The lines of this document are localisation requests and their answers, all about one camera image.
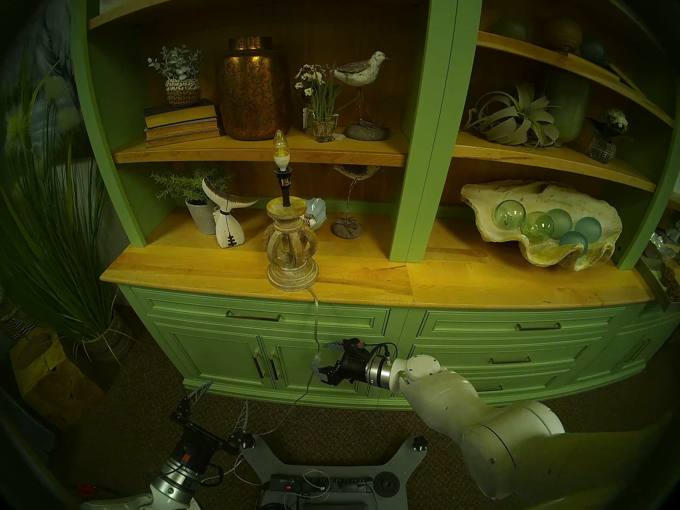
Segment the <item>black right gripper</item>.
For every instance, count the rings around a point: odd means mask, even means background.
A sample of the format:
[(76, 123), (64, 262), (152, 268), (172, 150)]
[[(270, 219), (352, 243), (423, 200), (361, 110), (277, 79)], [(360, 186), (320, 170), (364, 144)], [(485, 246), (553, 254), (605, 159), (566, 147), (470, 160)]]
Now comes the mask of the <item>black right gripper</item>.
[(355, 381), (367, 383), (366, 368), (372, 358), (367, 350), (367, 344), (358, 338), (343, 339), (325, 344), (325, 348), (336, 352), (342, 352), (341, 358), (335, 366), (322, 367), (310, 364), (313, 374), (323, 383), (329, 386), (338, 386), (343, 380), (353, 384)]

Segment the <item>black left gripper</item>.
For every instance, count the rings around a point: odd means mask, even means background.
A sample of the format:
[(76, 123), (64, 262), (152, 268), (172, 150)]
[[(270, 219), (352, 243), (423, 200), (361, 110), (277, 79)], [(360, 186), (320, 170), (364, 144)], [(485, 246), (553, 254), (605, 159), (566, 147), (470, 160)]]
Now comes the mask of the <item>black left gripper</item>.
[(248, 432), (249, 401), (245, 400), (233, 432), (226, 437), (219, 437), (209, 430), (191, 421), (191, 409), (201, 397), (211, 388), (213, 381), (189, 392), (185, 400), (170, 415), (171, 421), (183, 427), (182, 436), (171, 453), (171, 458), (181, 466), (198, 473), (205, 474), (208, 468), (215, 469), (219, 474), (224, 474), (221, 466), (213, 464), (211, 459), (217, 452), (226, 452), (238, 456), (244, 449), (254, 447), (255, 437)]

